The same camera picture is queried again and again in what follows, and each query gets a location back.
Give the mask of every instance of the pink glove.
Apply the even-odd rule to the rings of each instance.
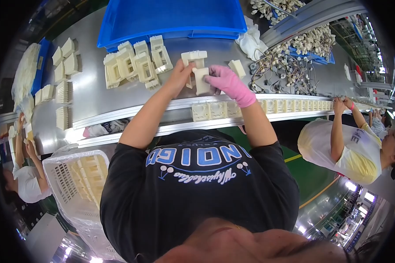
[[[209,74],[211,76],[204,76],[203,80],[225,92],[240,108],[246,108],[256,101],[256,95],[228,67],[212,65]]]

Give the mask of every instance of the white cloth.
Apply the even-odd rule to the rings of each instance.
[[[258,25],[253,25],[253,20],[247,16],[244,16],[244,21],[247,25],[247,32],[241,33],[235,42],[240,45],[241,50],[246,53],[249,59],[257,61],[261,56],[263,56],[263,54],[256,50],[258,49],[262,52],[265,52],[268,47],[265,45],[265,43],[260,41],[260,31],[258,29]]]
[[[19,168],[15,163],[13,167],[13,178],[18,179],[18,195],[26,203],[36,203],[51,195],[48,188],[44,193],[41,192],[37,177],[40,173],[37,168],[24,166]]]
[[[300,133],[298,147],[306,161],[347,176],[356,183],[371,184],[382,173],[382,142],[365,123],[362,128],[342,125],[344,150],[335,163],[331,158],[332,121],[316,119]]]

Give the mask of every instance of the white shirt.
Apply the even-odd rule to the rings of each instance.
[[[316,119],[300,133],[298,147],[306,161],[347,176],[358,184],[368,185],[382,173],[382,142],[365,123],[362,128],[342,125],[344,150],[335,163],[331,157],[332,121]]]
[[[40,173],[37,168],[31,166],[19,166],[14,163],[13,178],[18,179],[18,195],[26,203],[36,203],[51,195],[48,188],[44,193],[41,192],[38,179]]]

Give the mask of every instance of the striped shirt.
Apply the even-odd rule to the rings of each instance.
[[[364,115],[364,119],[366,120],[366,123],[369,124],[370,117]],[[386,130],[382,121],[376,117],[373,117],[371,129],[377,136]]]

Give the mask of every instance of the yellow floor line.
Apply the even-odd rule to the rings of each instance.
[[[313,201],[316,197],[320,196],[321,193],[325,192],[326,189],[328,189],[333,183],[335,183],[338,179],[340,178],[340,176],[336,177],[327,187],[325,187],[322,191],[320,191],[318,194],[316,194],[314,197],[312,197],[309,201],[305,202],[304,204],[300,205],[300,208],[305,207],[305,205],[307,205],[308,203],[310,203],[311,201]]]
[[[301,156],[302,156],[302,155],[295,155],[295,156],[293,156],[293,157],[290,157],[290,158],[285,159],[284,162],[289,162],[289,161],[295,160],[295,159],[297,159],[297,158],[300,158]]]

